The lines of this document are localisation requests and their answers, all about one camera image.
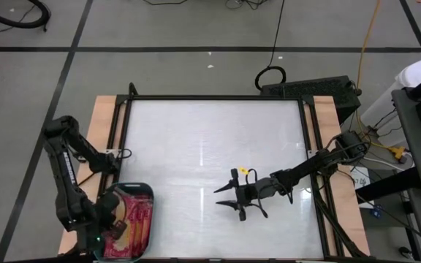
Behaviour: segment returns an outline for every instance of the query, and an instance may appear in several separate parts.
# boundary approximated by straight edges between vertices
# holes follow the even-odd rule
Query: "black floor line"
[[[160,52],[270,52],[272,47],[75,47],[75,52],[160,53]],[[0,47],[0,52],[70,52],[72,47]],[[361,47],[277,47],[285,53],[360,53]],[[421,53],[421,47],[367,47],[366,53]]]
[[[72,65],[72,60],[75,55],[75,48],[77,47],[77,45],[79,45],[80,36],[82,34],[84,26],[86,25],[87,16],[92,6],[92,1],[93,0],[88,0],[86,2],[86,6],[84,7],[82,17],[80,19],[79,25],[77,26],[74,39],[72,40],[71,50],[68,53],[66,61],[64,62],[63,69],[61,70],[61,74],[58,79],[58,84],[56,85],[53,97],[51,99],[50,106],[48,107],[48,111],[45,116],[43,126],[45,126],[45,124],[48,121],[51,121],[53,119],[53,116],[55,115],[56,106],[58,105],[59,98],[61,97],[61,92],[63,91],[64,84],[66,82],[67,76],[69,74],[69,70]],[[31,155],[30,162],[26,170],[26,174],[24,175],[22,186],[19,189],[19,193],[15,200],[14,207],[12,208],[11,215],[9,217],[6,228],[4,229],[3,236],[1,238],[0,262],[3,262],[4,258],[6,257],[7,249],[10,246],[12,236],[14,235],[15,227],[19,221],[24,202],[26,201],[31,182],[34,178],[35,169],[37,168],[40,155],[42,154],[43,141],[44,141],[43,136],[42,136],[42,133],[40,132],[37,139],[37,143],[35,144],[34,152]]]
[[[415,20],[406,0],[399,0],[399,2],[401,3],[403,11],[406,13],[406,17],[409,20],[410,26],[412,27],[412,31],[414,32],[415,37],[417,38],[417,41],[421,47],[421,31],[417,25],[417,21]]]

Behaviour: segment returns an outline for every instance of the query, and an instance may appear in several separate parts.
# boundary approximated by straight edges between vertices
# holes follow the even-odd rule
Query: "white table surface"
[[[235,200],[234,190],[213,193],[232,168],[263,178],[306,160],[297,102],[134,101],[125,148],[132,157],[120,181],[147,183],[155,195],[144,258],[322,258],[309,178],[293,205],[276,194],[262,200],[269,218],[248,207],[244,222],[216,204]]]

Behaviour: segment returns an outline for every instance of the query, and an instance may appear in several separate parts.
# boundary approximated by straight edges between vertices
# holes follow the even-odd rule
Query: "white cylinder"
[[[415,88],[420,83],[421,61],[418,61],[403,69],[395,77],[395,82],[361,115],[362,122],[366,126],[373,127],[381,118],[394,110],[391,96],[392,91],[403,87]],[[405,145],[406,138],[402,129],[398,129],[399,127],[401,127],[401,122],[398,119],[397,113],[392,113],[381,121],[376,127],[380,136],[378,139],[380,143],[386,146]]]

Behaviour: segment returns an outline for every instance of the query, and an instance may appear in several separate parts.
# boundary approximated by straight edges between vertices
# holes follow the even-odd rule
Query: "gray floor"
[[[225,0],[155,7],[141,0],[44,2],[53,13],[48,32],[38,28],[0,33],[0,242],[55,91],[62,93],[54,116],[75,116],[84,134],[95,97],[125,93],[131,81],[141,94],[258,94],[254,77],[267,66],[270,53],[238,52],[238,48],[218,52],[217,47],[270,47],[281,6],[280,0],[271,0],[257,11],[246,5],[226,9]],[[421,31],[421,4],[406,3]],[[0,15],[18,20],[30,7],[26,0],[0,0]],[[278,46],[294,48],[276,53],[273,64],[285,68],[287,81],[335,75],[356,80],[358,49],[335,47],[361,47],[373,9],[374,1],[287,0]],[[81,19],[84,11],[86,21]],[[34,10],[26,19],[38,15]],[[83,22],[79,42],[73,41]],[[402,68],[421,59],[420,43],[399,0],[382,2],[369,46],[379,51],[365,54],[360,112],[394,82]],[[207,48],[89,52],[95,51],[93,47]],[[309,53],[299,52],[303,51],[299,47],[331,49]],[[408,49],[383,53],[383,47]],[[277,74],[262,78],[264,83],[278,81]],[[28,196],[9,248],[0,254],[7,261],[55,256],[58,250],[62,228],[54,213],[52,172],[44,152],[34,158],[38,165]],[[368,240],[384,240],[382,235],[368,234]],[[390,240],[391,247],[400,245]],[[373,255],[388,255],[390,251],[384,249],[385,245],[371,245]]]

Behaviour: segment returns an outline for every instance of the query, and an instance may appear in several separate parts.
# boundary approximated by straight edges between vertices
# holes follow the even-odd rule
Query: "yellow cable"
[[[358,63],[358,73],[357,73],[357,85],[355,86],[355,89],[360,88],[360,81],[362,79],[363,54],[365,53],[366,45],[368,44],[368,39],[370,38],[371,29],[373,28],[374,21],[376,19],[376,16],[378,15],[378,10],[379,10],[380,5],[381,5],[381,0],[376,0],[376,7],[374,9],[373,17],[371,17],[370,26],[368,27],[368,31],[367,31],[366,36],[365,36],[365,40],[363,41],[362,52],[360,53],[360,62]],[[365,134],[365,132],[363,131],[363,124],[360,121],[360,116],[358,114],[358,111],[355,111],[355,115],[357,116],[357,122],[358,122],[358,127],[360,128],[360,131],[362,132],[363,136],[365,138],[367,138],[368,141],[370,141],[370,143],[372,145],[375,145],[375,146],[381,147],[381,148],[390,149],[390,147],[380,145],[380,144],[377,144],[375,142],[371,142],[371,138],[369,136],[367,136]]]

